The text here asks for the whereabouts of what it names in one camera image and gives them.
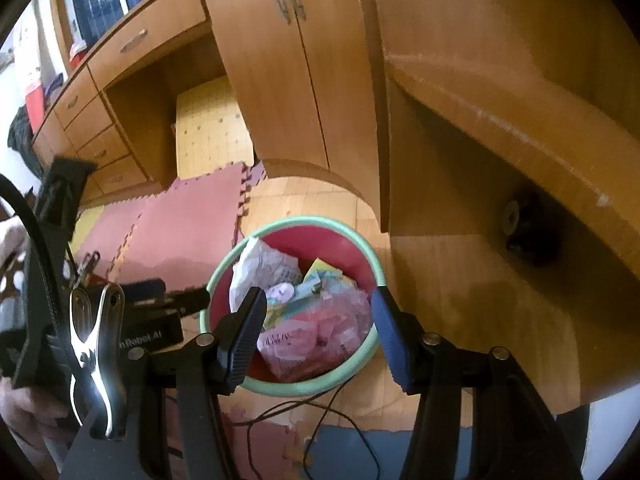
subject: drawer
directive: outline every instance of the drawer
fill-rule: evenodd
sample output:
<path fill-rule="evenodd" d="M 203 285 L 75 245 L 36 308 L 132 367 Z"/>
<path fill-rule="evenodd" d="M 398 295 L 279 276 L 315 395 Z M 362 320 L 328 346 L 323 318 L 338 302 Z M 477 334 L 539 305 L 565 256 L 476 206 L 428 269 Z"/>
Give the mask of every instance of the drawer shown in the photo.
<path fill-rule="evenodd" d="M 53 113 L 49 114 L 40 128 L 33 142 L 33 151 L 43 166 L 50 166 L 55 155 L 74 156 L 76 154 L 76 150 Z"/>
<path fill-rule="evenodd" d="M 60 124 L 66 128 L 82 109 L 98 95 L 94 80 L 91 79 L 89 69 L 83 68 L 74 80 L 66 86 L 63 94 L 53 108 Z"/>
<path fill-rule="evenodd" d="M 100 96 L 98 96 L 78 114 L 78 117 L 71 121 L 66 127 L 65 133 L 77 150 L 111 124 L 107 108 L 104 107 Z"/>
<path fill-rule="evenodd" d="M 129 155 L 129 150 L 115 126 L 109 126 L 94 140 L 90 140 L 84 148 L 78 150 L 80 158 L 95 162 L 98 168 L 103 168 L 125 155 Z"/>
<path fill-rule="evenodd" d="M 126 156 L 113 164 L 105 166 L 96 171 L 93 176 L 100 189 L 105 193 L 112 193 L 146 182 L 144 173 L 142 173 L 132 156 Z"/>
<path fill-rule="evenodd" d="M 102 195 L 102 190 L 98 187 L 97 182 L 91 175 L 89 175 L 87 177 L 86 184 L 84 185 L 82 196 L 80 197 L 80 203 L 89 202 L 89 200 L 93 200 L 94 198 L 98 198 Z"/>
<path fill-rule="evenodd" d="M 205 19 L 200 0 L 155 0 L 121 26 L 89 60 L 98 89 L 156 47 Z"/>

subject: blue gripper pad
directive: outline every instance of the blue gripper pad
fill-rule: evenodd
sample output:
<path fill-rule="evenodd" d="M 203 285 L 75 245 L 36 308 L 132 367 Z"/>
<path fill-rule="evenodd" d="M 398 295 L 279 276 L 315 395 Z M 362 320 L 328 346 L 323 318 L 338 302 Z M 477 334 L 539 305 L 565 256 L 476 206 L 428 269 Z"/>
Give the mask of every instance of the blue gripper pad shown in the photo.
<path fill-rule="evenodd" d="M 223 317 L 214 331 L 219 338 L 218 359 L 226 363 L 225 384 L 232 390 L 244 381 L 266 315 L 267 297 L 252 286 L 238 311 Z"/>
<path fill-rule="evenodd" d="M 407 393 L 413 384 L 413 346 L 404 331 L 404 314 L 386 286 L 379 286 L 371 295 L 371 314 L 386 362 L 396 384 Z"/>

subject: crumpled plastic bag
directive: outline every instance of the crumpled plastic bag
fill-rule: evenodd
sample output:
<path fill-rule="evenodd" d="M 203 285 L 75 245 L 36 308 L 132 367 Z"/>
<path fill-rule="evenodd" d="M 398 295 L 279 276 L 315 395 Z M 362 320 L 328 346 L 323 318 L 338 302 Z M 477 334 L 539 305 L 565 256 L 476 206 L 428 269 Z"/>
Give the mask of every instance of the crumpled plastic bag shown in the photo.
<path fill-rule="evenodd" d="M 297 285 L 302 281 L 298 259 L 269 247 L 260 238 L 250 237 L 233 267 L 229 287 L 229 307 L 237 312 L 252 286 L 269 290 L 282 282 Z"/>
<path fill-rule="evenodd" d="M 352 286 L 325 288 L 304 310 L 260 334 L 258 350 L 285 383 L 309 379 L 345 362 L 371 328 L 366 292 Z"/>

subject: round plastic bin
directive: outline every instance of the round plastic bin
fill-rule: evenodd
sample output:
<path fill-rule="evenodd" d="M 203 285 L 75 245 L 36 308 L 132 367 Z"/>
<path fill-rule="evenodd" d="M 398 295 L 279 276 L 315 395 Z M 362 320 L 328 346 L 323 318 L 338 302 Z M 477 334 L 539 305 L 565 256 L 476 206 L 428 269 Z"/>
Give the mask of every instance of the round plastic bin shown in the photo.
<path fill-rule="evenodd" d="M 252 236 L 283 253 L 298 258 L 305 274 L 316 258 L 342 270 L 358 283 L 358 288 L 370 295 L 377 286 L 386 285 L 380 262 L 367 241 L 341 222 L 320 216 L 295 216 L 278 220 Z M 219 264 L 207 289 L 211 304 L 200 313 L 200 331 L 210 332 L 229 313 L 229 286 L 233 264 L 240 257 L 248 238 L 236 245 Z M 372 325 L 360 348 L 345 362 L 329 372 L 306 381 L 281 383 L 267 368 L 259 352 L 254 352 L 247 377 L 242 386 L 271 397 L 303 397 L 330 390 L 356 374 L 378 348 L 378 332 Z"/>

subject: pink plastic bag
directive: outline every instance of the pink plastic bag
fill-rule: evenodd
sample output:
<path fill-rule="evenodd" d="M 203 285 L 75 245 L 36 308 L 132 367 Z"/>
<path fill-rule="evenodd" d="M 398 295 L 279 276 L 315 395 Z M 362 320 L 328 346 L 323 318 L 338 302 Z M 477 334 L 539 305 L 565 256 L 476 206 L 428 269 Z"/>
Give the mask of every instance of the pink plastic bag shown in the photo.
<path fill-rule="evenodd" d="M 258 350 L 285 383 L 309 379 L 345 362 L 371 328 L 367 294 L 347 288 L 324 298 L 260 334 Z"/>

